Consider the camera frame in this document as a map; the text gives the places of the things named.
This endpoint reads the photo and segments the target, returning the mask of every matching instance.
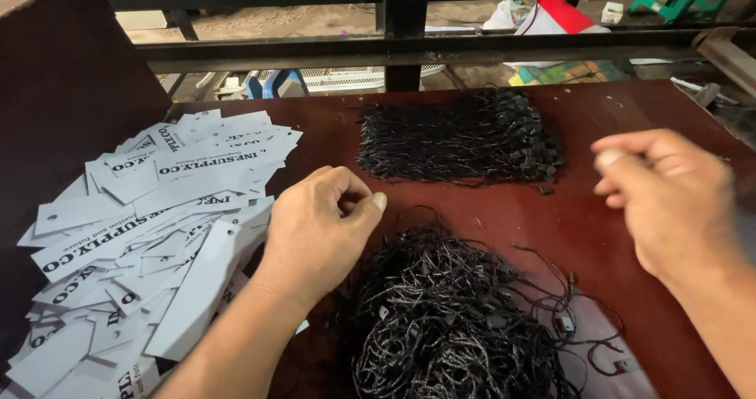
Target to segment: black metal frame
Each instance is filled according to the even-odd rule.
[[[211,72],[268,68],[386,66],[389,91],[416,90],[420,65],[433,63],[498,63],[564,59],[628,57],[681,58],[699,56],[691,47],[705,28],[659,26],[618,28],[611,35],[512,36],[488,32],[483,37],[424,37],[427,4],[440,0],[109,0],[115,10],[214,9],[317,4],[376,4],[376,30],[382,36],[309,37],[263,41],[195,41],[188,20],[182,33],[194,43],[139,44],[137,48],[156,72]],[[744,29],[735,42],[756,50],[756,29]]]

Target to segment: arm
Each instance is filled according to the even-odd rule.
[[[291,336],[346,278],[385,205],[347,168],[318,169],[284,191],[255,275],[156,397],[267,397]]]
[[[595,192],[624,209],[640,264],[682,305],[732,387],[756,398],[756,269],[737,237],[732,173],[672,131],[593,144]]]

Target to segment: hand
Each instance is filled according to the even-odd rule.
[[[745,260],[732,172],[718,157],[668,130],[606,137],[591,150],[603,175],[594,192],[624,208],[638,260],[651,275],[667,283]]]
[[[349,169],[317,169],[273,204],[251,284],[311,309],[349,274],[385,206],[385,194],[373,194]]]

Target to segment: green plastic stool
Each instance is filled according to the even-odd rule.
[[[630,6],[630,13],[634,13],[638,6],[644,6],[658,15],[664,17],[665,24],[675,22],[680,18],[698,18],[716,20],[719,12],[724,8],[728,0],[667,0],[660,4],[656,0],[635,0]]]

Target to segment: bundle of strings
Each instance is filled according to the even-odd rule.
[[[438,222],[404,230],[343,299],[337,351],[360,397],[580,397],[560,340],[501,288],[521,277],[470,242]]]
[[[387,181],[449,181],[469,187],[555,180],[564,164],[541,114],[513,89],[452,103],[365,108],[357,162]]]

